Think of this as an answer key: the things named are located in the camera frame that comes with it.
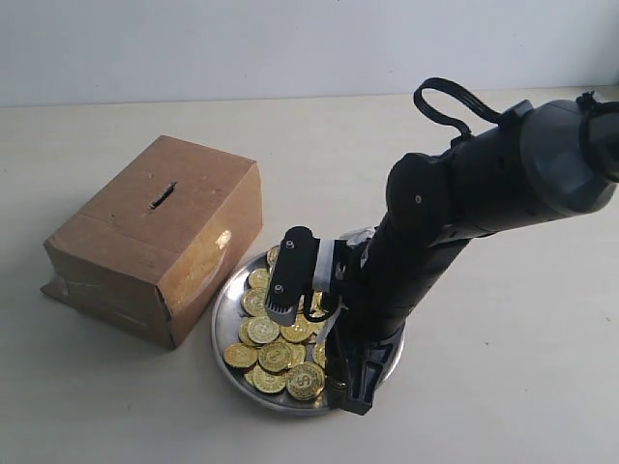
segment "white table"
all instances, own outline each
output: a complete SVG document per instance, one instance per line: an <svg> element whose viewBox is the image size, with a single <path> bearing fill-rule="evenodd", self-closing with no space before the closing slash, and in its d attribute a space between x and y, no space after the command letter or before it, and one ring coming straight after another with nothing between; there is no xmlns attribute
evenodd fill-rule
<svg viewBox="0 0 619 464"><path fill-rule="evenodd" d="M39 292L43 240L162 133L258 160L265 225L248 256L294 224L375 224L394 162L455 135L408 96L0 109L0 463L617 462L619 199L472 243L409 319L365 417L291 419L228 385L210 312L168 353Z"/></svg>

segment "coin slot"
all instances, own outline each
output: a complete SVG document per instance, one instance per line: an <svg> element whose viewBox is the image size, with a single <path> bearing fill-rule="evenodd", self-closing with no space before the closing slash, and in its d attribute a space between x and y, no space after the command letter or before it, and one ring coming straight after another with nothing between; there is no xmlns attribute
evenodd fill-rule
<svg viewBox="0 0 619 464"><path fill-rule="evenodd" d="M151 210L156 210L157 208L159 208L162 203L172 194L174 189L176 189L176 184L178 184L176 181L170 182L168 186L163 189L160 195L148 204L148 207Z"/></svg>

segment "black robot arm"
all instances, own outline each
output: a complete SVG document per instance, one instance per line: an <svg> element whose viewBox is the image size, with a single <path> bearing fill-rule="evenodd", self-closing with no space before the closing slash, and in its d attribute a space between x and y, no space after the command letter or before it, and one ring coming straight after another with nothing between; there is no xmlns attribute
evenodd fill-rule
<svg viewBox="0 0 619 464"><path fill-rule="evenodd" d="M472 135L462 121L427 104L427 88L496 127ZM411 153L396 163L387 214L371 239L320 241L304 227L289 230L267 295L268 313L292 324L293 302L324 292L328 315L337 315L326 346L332 403L357 414L371 407L406 318L471 239L593 213L619 180L617 102L600 103L588 93L538 108L523 101L497 113L439 78L428 79L414 102L459 137L440 156Z"/></svg>

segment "silver tray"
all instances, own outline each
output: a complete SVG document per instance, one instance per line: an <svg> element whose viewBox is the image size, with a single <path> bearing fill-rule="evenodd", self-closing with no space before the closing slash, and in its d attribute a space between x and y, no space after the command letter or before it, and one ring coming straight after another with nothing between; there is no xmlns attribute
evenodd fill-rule
<svg viewBox="0 0 619 464"><path fill-rule="evenodd" d="M211 324L211 339L217 364L238 391L269 409L296 416L315 416L333 411L333 407L329 406L329 395L326 392L321 393L313 401L299 401L290 396L286 391L276 394L262 393L245 380L241 369L229 367L223 361L223 350L229 344L239 342L239 328L246 318L249 317L241 307L241 298L249 288L247 284L248 276L254 269L266 267L266 253L256 256L228 280L215 301ZM394 371L401 356L403 345L404 337L402 337L402 342L398 347L394 362L387 369L381 383L387 380ZM311 361L311 350L307 351L306 360Z"/></svg>

